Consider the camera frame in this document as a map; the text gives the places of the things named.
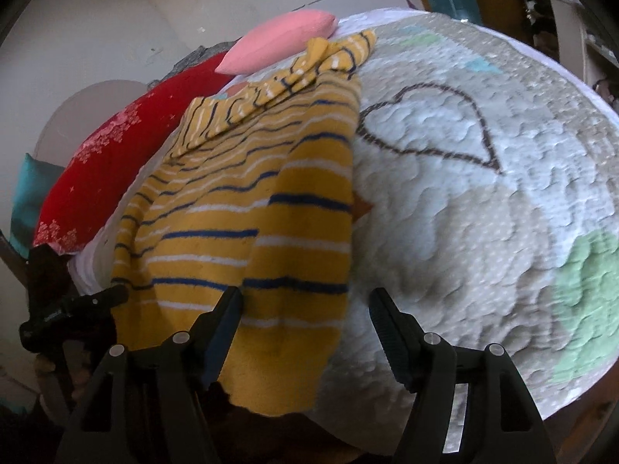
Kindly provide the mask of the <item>left hand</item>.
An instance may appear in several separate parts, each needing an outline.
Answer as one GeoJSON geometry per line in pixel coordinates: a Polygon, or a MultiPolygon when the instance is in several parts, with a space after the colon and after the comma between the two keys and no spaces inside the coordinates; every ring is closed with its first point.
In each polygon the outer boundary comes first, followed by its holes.
{"type": "Polygon", "coordinates": [[[38,353],[34,375],[44,413],[56,425],[66,428],[78,401],[103,359],[100,350],[80,340],[66,340],[60,349],[38,353]]]}

